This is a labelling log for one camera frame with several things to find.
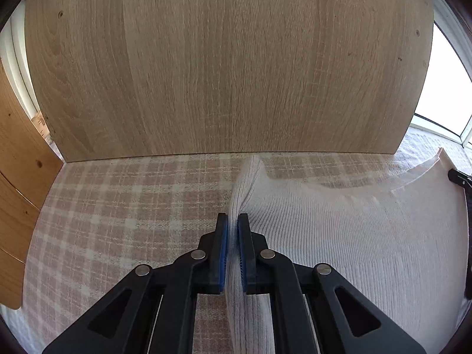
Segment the pink plaid table cloth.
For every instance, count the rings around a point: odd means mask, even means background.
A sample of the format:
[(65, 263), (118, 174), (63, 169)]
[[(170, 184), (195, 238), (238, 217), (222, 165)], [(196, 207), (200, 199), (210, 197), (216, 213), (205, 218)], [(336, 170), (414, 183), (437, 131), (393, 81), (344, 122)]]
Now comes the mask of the pink plaid table cloth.
[[(408, 129), (394, 155), (263, 153), (273, 177), (330, 188), (367, 186), (413, 169), (443, 147), (471, 173), (471, 150)], [(26, 353), (46, 345), (132, 267), (171, 262), (226, 211), (244, 154), (75, 162), (63, 166), (37, 220), (22, 306), (1, 317)], [(195, 353), (231, 353), (223, 296), (200, 299)]]

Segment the knotty pine plank board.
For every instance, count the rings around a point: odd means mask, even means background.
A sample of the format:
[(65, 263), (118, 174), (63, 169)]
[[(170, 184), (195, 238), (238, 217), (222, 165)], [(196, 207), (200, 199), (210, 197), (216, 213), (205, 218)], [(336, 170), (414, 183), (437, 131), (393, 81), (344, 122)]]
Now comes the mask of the knotty pine plank board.
[(63, 162), (21, 107), (5, 71), (0, 94), (1, 304), (15, 310), (35, 225)]

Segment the cream knit garment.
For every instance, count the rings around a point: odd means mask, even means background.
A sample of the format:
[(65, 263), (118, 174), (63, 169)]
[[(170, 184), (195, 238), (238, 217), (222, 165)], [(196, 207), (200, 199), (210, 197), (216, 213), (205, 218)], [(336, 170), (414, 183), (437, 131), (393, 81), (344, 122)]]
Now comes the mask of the cream knit garment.
[(420, 165), (369, 186), (332, 189), (273, 179), (248, 158), (229, 219), (294, 263), (332, 265), (428, 353), (446, 347), (466, 310), (466, 197), (438, 150)]

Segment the large light wooden board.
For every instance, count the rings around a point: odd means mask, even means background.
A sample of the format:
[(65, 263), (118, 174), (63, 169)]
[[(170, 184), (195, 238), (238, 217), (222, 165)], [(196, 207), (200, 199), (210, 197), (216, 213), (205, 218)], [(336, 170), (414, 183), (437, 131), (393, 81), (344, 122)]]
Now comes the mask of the large light wooden board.
[(432, 0), (26, 0), (37, 100), (67, 161), (394, 153)]

